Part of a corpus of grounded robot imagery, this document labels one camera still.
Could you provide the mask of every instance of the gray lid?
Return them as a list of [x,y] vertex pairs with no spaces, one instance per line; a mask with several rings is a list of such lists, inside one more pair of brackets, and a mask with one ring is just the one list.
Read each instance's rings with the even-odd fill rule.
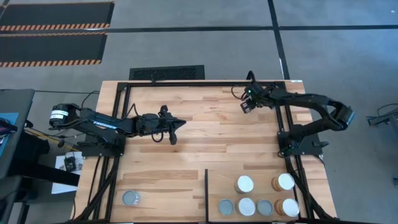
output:
[[257,204],[257,210],[261,215],[269,216],[272,214],[272,204],[268,200],[260,200]]
[[230,199],[220,200],[218,204],[218,210],[223,215],[232,215],[234,212],[234,204]]
[[133,190],[128,190],[124,193],[122,199],[125,205],[137,205],[139,202],[139,194]]

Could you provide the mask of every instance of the concrete floor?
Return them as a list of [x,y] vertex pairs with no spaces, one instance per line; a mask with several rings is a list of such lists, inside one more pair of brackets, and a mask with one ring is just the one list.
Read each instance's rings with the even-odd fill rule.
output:
[[[11,0],[23,2],[55,1]],[[396,1],[274,2],[280,26],[398,24]],[[271,24],[263,0],[117,0],[111,27]],[[324,148],[325,164],[338,216],[396,223],[398,189],[392,177],[398,175],[397,139],[390,126],[370,128],[365,116],[398,102],[393,94],[398,82],[398,30],[282,31],[281,36],[291,79],[303,80],[307,92],[340,100],[356,112],[348,130],[320,134],[330,142]],[[1,68],[0,88],[92,91],[99,90],[103,80],[127,80],[133,67],[176,65],[205,65],[207,79],[245,78],[248,70],[258,79],[282,78],[272,31],[110,34],[100,65]],[[37,129],[46,130],[54,104],[79,104],[84,97],[36,93],[29,119]],[[86,106],[95,108],[96,100],[92,96]],[[44,163],[51,164],[55,154],[62,152],[54,149]],[[38,188],[27,223],[67,220],[73,194],[54,197],[50,184]]]

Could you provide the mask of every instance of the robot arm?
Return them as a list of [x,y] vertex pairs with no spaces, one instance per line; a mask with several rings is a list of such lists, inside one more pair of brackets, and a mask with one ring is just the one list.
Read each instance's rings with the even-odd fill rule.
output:
[[[169,133],[170,143],[174,145],[177,143],[175,131],[186,121],[173,117],[165,105],[157,114],[118,119],[89,108],[80,108],[76,104],[58,104],[52,109],[49,123],[51,129],[73,128],[97,139],[97,142],[79,142],[81,147],[113,147],[114,150],[122,147],[124,152],[126,137],[151,135],[155,142],[161,142],[164,133]],[[154,139],[155,134],[161,134],[159,140]]]
[[[303,138],[326,130],[342,131],[347,129],[348,125],[354,118],[354,111],[339,101],[330,99],[327,96],[317,94],[299,94],[289,93],[281,88],[268,86],[263,88],[260,86],[252,71],[249,72],[252,82],[244,89],[241,97],[243,101],[241,107],[244,113],[248,113],[254,108],[262,108],[268,106],[273,109],[275,106],[299,106],[310,108],[317,111],[321,115],[321,119],[302,126],[295,124],[289,132],[280,133],[279,143],[281,150],[297,145],[303,141]],[[334,110],[330,113],[327,106],[331,106]]]

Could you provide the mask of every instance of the wooden table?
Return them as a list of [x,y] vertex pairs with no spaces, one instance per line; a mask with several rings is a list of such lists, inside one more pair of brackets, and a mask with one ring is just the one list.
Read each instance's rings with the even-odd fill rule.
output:
[[[118,82],[103,82],[98,112],[111,115]],[[304,93],[302,82],[285,83],[288,91]],[[204,222],[205,169],[209,172],[285,172],[284,160],[277,157],[276,132],[279,129],[274,110],[261,108],[244,114],[240,101],[231,95],[230,87],[133,87],[131,91],[130,105],[134,102],[139,114],[157,113],[160,106],[167,105],[174,116],[187,120],[187,124],[177,130],[175,146],[170,145],[167,135],[161,143],[154,143],[150,136],[127,140],[119,164],[112,222]],[[234,91],[242,93],[243,88],[237,87]],[[291,107],[291,110],[294,123],[312,121],[308,109]],[[84,163],[76,193],[76,214],[87,205],[96,160],[91,157]],[[313,156],[302,156],[302,160],[312,195],[326,212],[335,216],[324,166]],[[98,186],[101,164],[93,193]],[[136,207],[123,204],[122,195],[130,189],[141,195]],[[105,192],[100,218],[104,217],[107,197]],[[305,217],[301,195],[298,202]]]

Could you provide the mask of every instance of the desk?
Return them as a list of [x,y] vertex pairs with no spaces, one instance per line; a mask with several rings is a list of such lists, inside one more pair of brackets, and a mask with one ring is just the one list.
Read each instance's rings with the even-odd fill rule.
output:
[[[117,84],[103,82],[98,112],[112,114]],[[288,91],[304,92],[302,82],[286,81],[285,84]],[[235,91],[241,93],[243,88],[237,87]],[[119,164],[112,222],[204,222],[205,169],[285,172],[284,160],[277,157],[276,132],[279,129],[275,111],[261,108],[244,114],[240,101],[231,95],[231,87],[133,87],[129,107],[132,102],[139,114],[156,113],[160,106],[167,105],[174,116],[188,122],[177,130],[175,146],[170,145],[166,136],[158,144],[150,136],[127,140]],[[119,118],[122,105],[119,104]],[[291,110],[294,123],[312,121],[308,109],[291,107]],[[313,156],[302,156],[302,160],[311,193],[326,212],[335,216],[322,163]],[[76,193],[76,214],[87,205],[96,161],[96,157],[87,158],[83,165]],[[98,186],[98,174],[93,193]],[[139,206],[123,205],[122,195],[129,189],[140,193]],[[107,196],[105,192],[100,218],[104,217]],[[299,194],[298,201],[305,217],[300,197]]]
[[7,176],[19,138],[24,131],[34,94],[34,90],[0,90],[0,113],[18,113],[18,118],[14,124],[18,131],[9,136],[4,152],[0,157],[0,179]]
[[[34,93],[34,90],[0,90],[0,113],[18,113],[14,124],[18,130],[9,135],[0,155],[0,199],[7,196],[4,198],[7,200],[6,211],[0,218],[3,223],[8,222],[12,205],[19,200],[20,184],[27,180],[24,177],[72,185],[77,185],[79,180],[79,175],[37,163],[41,154],[48,153],[49,144],[24,131]],[[30,190],[26,186],[24,188],[25,192]],[[29,207],[23,208],[21,214],[25,218]]]

